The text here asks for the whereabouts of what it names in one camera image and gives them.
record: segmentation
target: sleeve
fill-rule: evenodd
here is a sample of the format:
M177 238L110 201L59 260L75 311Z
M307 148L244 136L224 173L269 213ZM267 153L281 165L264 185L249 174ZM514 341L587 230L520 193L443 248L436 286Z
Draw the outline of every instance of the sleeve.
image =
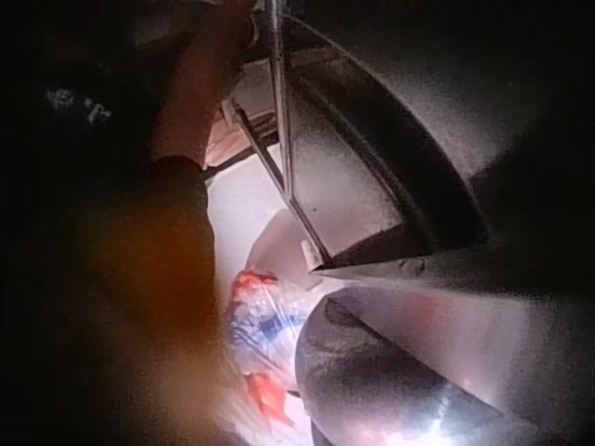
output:
M182 157L150 168L95 224L88 256L116 304L151 338L204 355L218 340L214 235L201 169Z

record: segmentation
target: metal pipe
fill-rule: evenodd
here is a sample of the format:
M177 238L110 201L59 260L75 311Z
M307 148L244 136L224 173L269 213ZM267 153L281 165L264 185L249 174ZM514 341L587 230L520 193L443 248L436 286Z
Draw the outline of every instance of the metal pipe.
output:
M271 82L277 114L279 146L284 170L284 193L294 198L293 151L289 126L289 107L287 104L287 84L285 80L284 59L284 0L266 0L266 11L271 25Z
M237 122L240 124L240 127L242 127L242 130L244 130L246 136L248 137L248 140L250 141L250 144L252 145L252 148L257 153L258 158L260 158L260 161L264 164L265 169L267 169L267 172L272 178L272 182L275 184L275 186L279 190L279 193L284 199L285 205L293 214L294 218L297 220L301 228L304 230L304 233L306 234L308 241L318 251L322 263L326 266L330 265L331 256L328 254L328 251L326 250L323 241L316 233L316 230L308 220L308 217L302 210L301 206L295 198L289 197L286 193L284 193L284 183L281 171L272 159L269 151L267 151L266 148L260 145L256 132L252 128L252 125L250 124L250 121L248 120L245 111L242 110L242 108L234 102L232 102L231 105L233 106Z

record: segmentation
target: metal rod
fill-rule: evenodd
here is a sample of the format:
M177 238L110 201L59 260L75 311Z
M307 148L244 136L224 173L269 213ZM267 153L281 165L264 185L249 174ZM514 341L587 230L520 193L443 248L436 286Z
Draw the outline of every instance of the metal rod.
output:
M266 0L266 10L271 25L271 82L277 114L279 146L284 171L284 193L294 198L293 151L289 126L289 107L287 104L287 84L285 80L284 58L284 0Z
M260 158L260 161L264 164L265 169L267 169L267 172L271 176L272 182L275 184L275 186L279 190L279 193L281 194L281 197L284 199L285 205L294 215L294 218L297 220L301 228L304 230L304 233L306 234L308 241L318 251L318 254L323 264L330 265L331 256L328 254L328 251L326 250L323 241L318 236L318 233L308 220L308 217L302 210L301 206L294 197L289 197L287 196L287 194L284 193L283 176L281 174L281 171L272 159L269 151L267 151L266 148L260 145L256 132L252 128L252 125L250 124L250 121L248 120L245 111L233 102L231 103L231 105L233 106L233 110L235 111L235 117L238 123L240 124L240 127L242 127L242 130L244 130L246 136L248 137L248 140L250 141L250 144L252 144L252 148L257 153L258 158Z

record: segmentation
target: white surface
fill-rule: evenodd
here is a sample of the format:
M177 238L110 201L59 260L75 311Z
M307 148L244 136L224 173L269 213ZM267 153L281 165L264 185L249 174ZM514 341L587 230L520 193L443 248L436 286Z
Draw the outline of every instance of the white surface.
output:
M285 204L256 155L217 174L208 198L215 232L215 285L219 301L225 303L254 242Z

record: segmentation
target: plastic bag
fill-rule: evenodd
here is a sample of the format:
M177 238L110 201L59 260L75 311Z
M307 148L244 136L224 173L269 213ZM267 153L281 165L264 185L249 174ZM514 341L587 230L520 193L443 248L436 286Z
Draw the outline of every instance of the plastic bag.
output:
M288 427L293 428L293 438L303 436L297 430L307 415L288 416L285 408L287 399L292 398L287 391L298 389L295 356L299 332L318 300L270 273L245 270L233 283L226 311L228 348L244 377L247 395L266 420L269 432L276 428L285 437Z

